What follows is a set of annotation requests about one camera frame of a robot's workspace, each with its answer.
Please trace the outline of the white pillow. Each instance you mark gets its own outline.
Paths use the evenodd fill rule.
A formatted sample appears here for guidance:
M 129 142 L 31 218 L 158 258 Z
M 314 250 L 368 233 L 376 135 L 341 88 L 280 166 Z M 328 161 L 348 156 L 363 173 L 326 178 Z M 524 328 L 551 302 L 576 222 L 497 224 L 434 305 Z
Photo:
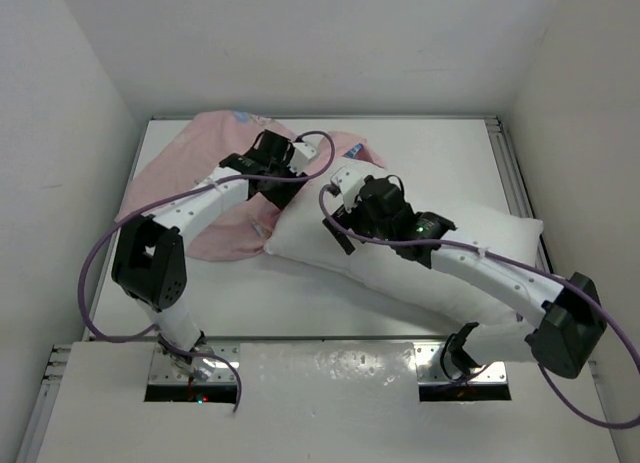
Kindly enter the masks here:
M 356 244 L 348 255 L 322 224 L 318 195 L 322 185 L 338 170 L 355 170 L 363 176 L 385 178 L 390 172 L 372 163 L 338 158 L 323 176 L 307 183 L 281 213 L 265 251 L 343 274 L 396 300 L 415 304 L 461 324 L 509 323 L 514 311 L 453 276 L 428 270 L 400 258 L 391 248 Z M 520 218 L 465 200 L 425 198 L 412 189 L 406 199 L 416 211 L 432 211 L 453 221 L 467 236 L 478 238 L 489 250 L 534 265 L 544 224 Z

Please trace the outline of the pink princess pillowcase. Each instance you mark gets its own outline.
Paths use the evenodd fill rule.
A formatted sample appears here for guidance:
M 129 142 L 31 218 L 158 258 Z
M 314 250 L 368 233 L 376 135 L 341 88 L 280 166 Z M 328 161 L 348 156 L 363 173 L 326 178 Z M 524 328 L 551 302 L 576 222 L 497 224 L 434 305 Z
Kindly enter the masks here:
M 302 137 L 316 147 L 317 157 L 304 170 L 315 181 L 328 174 L 330 159 L 349 151 L 361 161 L 383 164 L 364 137 L 330 128 L 324 119 L 226 110 L 191 120 L 152 120 L 116 219 L 147 215 L 164 228 L 177 228 L 186 255 L 201 261 L 239 261 L 262 253 L 282 211 L 261 194 L 251 196 L 251 181 L 219 164 L 245 154 L 266 130 L 289 141 Z

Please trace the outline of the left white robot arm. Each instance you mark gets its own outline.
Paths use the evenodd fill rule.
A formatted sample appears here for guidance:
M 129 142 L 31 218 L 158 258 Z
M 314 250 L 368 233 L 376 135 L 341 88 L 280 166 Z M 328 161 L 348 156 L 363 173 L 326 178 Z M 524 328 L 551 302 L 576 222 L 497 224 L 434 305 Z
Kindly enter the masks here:
M 165 351 L 183 372 L 207 371 L 202 357 L 190 355 L 204 349 L 205 338 L 182 298 L 186 247 L 220 216 L 257 194 L 285 208 L 308 180 L 304 170 L 318 156 L 312 143 L 265 130 L 245 153 L 222 159 L 196 185 L 198 194 L 121 227 L 112 280 L 144 308 Z

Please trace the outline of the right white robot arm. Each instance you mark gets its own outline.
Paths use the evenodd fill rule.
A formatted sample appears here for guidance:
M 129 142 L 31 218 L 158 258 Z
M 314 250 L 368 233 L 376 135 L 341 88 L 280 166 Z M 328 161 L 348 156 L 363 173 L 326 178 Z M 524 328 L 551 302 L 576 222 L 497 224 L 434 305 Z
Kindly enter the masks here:
M 489 326 L 472 321 L 451 334 L 441 351 L 448 376 L 469 377 L 495 361 L 532 361 L 575 379 L 604 334 L 595 283 L 581 273 L 569 279 L 546 274 L 494 254 L 451 220 L 417 212 L 404 188 L 388 178 L 337 174 L 319 195 L 341 203 L 324 213 L 324 226 L 346 254 L 355 242 L 391 248 L 400 258 L 452 276 L 513 310 L 515 322 Z

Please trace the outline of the white foam front board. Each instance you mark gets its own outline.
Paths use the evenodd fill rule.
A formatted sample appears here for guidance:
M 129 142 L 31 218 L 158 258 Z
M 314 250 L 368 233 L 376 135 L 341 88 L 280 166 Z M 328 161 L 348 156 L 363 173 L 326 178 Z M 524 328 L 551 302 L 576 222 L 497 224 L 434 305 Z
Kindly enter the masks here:
M 409 344 L 245 344 L 238 406 L 151 403 L 153 345 L 77 343 L 42 462 L 613 462 L 531 365 L 507 401 L 427 403 Z

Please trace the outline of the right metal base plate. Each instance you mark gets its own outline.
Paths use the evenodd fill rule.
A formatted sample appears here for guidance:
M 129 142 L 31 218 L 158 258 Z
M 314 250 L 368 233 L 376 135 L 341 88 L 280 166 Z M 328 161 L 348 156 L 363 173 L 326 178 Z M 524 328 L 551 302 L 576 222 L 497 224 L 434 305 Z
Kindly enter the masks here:
M 454 362 L 444 340 L 426 340 L 414 343 L 415 366 L 418 383 L 423 386 L 469 384 L 475 386 L 504 385 L 508 383 L 505 364 L 469 366 L 465 361 Z

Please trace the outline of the metal base plate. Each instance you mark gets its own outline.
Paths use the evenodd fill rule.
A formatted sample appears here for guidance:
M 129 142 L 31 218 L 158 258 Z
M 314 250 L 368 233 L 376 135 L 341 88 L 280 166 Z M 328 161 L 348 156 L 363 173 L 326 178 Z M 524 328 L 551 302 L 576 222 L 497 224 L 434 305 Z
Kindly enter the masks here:
M 157 344 L 150 363 L 148 383 L 155 386 L 186 386 L 189 380 L 197 386 L 221 386 L 238 381 L 233 371 L 239 369 L 238 345 L 204 345 L 198 348 L 204 357 L 187 362 Z
M 504 385 L 508 383 L 505 364 L 469 366 L 465 361 L 454 362 L 444 340 L 426 340 L 414 343 L 415 366 L 418 383 L 423 386 L 469 384 L 475 386 Z

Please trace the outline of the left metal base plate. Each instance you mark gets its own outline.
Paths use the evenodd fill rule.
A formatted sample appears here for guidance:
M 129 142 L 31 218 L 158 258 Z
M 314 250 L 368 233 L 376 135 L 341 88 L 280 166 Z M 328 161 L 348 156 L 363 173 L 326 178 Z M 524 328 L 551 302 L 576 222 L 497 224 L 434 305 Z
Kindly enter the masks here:
M 157 344 L 150 363 L 148 383 L 155 386 L 186 386 L 189 380 L 197 386 L 221 386 L 238 381 L 233 371 L 239 369 L 238 345 L 204 345 L 198 348 L 204 357 L 187 362 Z

